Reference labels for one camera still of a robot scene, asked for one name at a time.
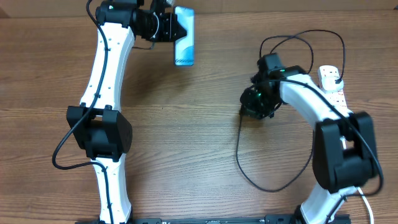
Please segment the Samsung Galaxy smartphone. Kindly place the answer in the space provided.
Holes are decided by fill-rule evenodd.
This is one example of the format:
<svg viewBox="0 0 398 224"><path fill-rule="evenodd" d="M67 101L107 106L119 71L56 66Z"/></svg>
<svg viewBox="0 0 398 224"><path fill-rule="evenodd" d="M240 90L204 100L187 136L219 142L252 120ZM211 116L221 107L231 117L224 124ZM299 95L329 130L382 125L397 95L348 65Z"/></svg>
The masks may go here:
<svg viewBox="0 0 398 224"><path fill-rule="evenodd" d="M174 42L174 64L193 66L195 61L195 11L191 8L176 6L174 14L178 21L178 37Z"/></svg>

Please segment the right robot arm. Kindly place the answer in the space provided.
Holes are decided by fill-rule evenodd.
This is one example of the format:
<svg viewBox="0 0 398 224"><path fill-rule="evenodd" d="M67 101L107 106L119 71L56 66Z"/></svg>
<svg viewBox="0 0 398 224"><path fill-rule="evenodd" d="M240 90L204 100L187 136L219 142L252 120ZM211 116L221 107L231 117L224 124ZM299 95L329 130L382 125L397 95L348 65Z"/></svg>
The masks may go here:
<svg viewBox="0 0 398 224"><path fill-rule="evenodd" d="M276 53L263 55L252 85L240 97L241 116L272 117L283 104L296 109L313 129L312 169L316 184L310 196L291 215L266 215L266 223L350 223L335 214L350 197L363 197L359 188L384 176L377 158L372 118L334 104L324 89L298 65L285 67Z"/></svg>

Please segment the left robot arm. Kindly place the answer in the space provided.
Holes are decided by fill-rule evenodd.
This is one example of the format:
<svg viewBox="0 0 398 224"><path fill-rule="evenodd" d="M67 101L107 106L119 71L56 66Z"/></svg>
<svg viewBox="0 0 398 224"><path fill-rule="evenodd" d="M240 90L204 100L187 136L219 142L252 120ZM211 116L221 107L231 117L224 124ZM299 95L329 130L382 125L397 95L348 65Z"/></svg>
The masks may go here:
<svg viewBox="0 0 398 224"><path fill-rule="evenodd" d="M78 106L69 106L67 121L80 149L93 166L101 211L96 223L132 223L125 162L132 125L121 112L125 69L136 38L174 45L174 65L194 64L195 11L173 1L103 1L92 15L98 31L88 86Z"/></svg>

